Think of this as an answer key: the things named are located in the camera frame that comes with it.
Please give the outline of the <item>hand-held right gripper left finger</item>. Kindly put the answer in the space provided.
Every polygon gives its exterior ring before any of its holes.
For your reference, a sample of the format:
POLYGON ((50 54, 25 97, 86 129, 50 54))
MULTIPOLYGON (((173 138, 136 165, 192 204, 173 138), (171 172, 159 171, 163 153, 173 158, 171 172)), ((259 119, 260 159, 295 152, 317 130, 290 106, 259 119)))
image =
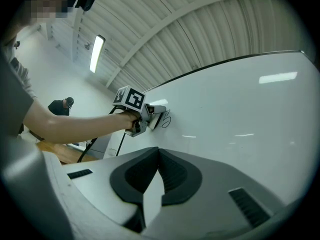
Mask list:
POLYGON ((45 151, 51 182, 61 197, 82 212, 81 219, 110 219, 133 232, 145 227, 144 193, 158 170, 158 148, 62 165, 45 151))

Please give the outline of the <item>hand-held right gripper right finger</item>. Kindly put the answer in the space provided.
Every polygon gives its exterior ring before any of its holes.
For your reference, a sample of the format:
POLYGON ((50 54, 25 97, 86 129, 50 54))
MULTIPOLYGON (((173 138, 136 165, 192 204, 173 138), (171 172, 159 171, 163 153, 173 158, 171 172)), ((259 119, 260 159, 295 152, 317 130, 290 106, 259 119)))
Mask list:
POLYGON ((235 167, 159 149, 164 195, 148 237, 239 237, 284 208, 269 189, 235 167))

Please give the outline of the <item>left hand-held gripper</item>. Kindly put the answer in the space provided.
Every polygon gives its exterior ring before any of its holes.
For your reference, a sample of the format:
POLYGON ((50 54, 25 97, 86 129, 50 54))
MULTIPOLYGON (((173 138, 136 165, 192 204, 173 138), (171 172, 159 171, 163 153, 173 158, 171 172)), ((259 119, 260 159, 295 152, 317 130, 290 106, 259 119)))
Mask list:
POLYGON ((147 129, 150 115, 162 114, 167 108, 163 105, 152 105, 145 103, 146 95, 127 85, 118 89, 112 105, 126 111, 139 113, 138 119, 133 122, 132 128, 125 131, 131 137, 144 133, 147 129))

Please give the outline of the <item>white whiteboard with black frame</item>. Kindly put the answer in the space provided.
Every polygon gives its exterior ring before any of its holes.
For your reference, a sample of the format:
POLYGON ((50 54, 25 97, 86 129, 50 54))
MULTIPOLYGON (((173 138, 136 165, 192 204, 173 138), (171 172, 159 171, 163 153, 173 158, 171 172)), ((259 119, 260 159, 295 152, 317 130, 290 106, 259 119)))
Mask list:
POLYGON ((320 71, 301 51, 238 58, 146 92, 166 107, 158 126, 111 136, 122 155, 160 147, 223 162, 289 204, 302 197, 320 160, 320 71))

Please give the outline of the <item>person's left forearm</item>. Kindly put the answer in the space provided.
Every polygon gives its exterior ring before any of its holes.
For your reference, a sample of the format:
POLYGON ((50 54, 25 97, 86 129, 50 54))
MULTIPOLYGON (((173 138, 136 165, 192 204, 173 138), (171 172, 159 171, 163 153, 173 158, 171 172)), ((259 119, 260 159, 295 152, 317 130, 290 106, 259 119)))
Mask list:
POLYGON ((32 132, 54 144, 70 144, 95 139, 124 130, 119 113, 99 117, 58 116, 44 108, 37 98, 23 119, 32 132))

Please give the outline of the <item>person's left hand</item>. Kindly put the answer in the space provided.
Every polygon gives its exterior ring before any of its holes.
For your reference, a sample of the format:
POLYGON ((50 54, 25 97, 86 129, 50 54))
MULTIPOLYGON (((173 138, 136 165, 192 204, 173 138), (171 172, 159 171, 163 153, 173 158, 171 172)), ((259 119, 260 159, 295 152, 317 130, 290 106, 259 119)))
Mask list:
POLYGON ((134 110, 126 110, 118 113, 122 128, 125 130, 131 129, 135 121, 140 119, 140 114, 134 110))

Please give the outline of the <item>brown wooden table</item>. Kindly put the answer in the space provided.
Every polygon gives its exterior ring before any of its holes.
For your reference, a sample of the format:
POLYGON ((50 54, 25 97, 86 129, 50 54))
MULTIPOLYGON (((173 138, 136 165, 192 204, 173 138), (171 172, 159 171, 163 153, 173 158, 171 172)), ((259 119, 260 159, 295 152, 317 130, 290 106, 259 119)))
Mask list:
POLYGON ((54 144, 51 142, 47 142, 45 140, 42 140, 38 143, 36 143, 36 146, 41 150, 45 152, 53 153, 57 156, 59 161, 63 164, 75 164, 78 159, 80 158, 82 152, 69 147, 64 144, 54 144))

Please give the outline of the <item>ceiling tube light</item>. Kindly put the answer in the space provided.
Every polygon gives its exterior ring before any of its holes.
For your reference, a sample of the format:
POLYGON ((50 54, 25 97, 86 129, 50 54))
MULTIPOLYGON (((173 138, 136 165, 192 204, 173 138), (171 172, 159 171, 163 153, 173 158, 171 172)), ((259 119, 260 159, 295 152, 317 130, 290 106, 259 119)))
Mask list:
POLYGON ((98 60, 99 60, 105 41, 106 39, 101 35, 97 35, 95 37, 92 52, 91 52, 90 65, 89 65, 89 70, 92 73, 96 72, 98 60))

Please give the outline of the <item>person's grey shirt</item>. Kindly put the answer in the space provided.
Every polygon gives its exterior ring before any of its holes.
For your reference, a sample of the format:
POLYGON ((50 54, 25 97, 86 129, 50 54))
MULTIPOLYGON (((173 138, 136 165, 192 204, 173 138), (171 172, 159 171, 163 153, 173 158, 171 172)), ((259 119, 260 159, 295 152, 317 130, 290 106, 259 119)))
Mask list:
POLYGON ((22 66, 14 52, 17 35, 23 28, 23 24, 15 23, 8 27, 0 39, 1 126, 10 137, 20 134, 23 123, 34 128, 41 118, 29 71, 22 66))

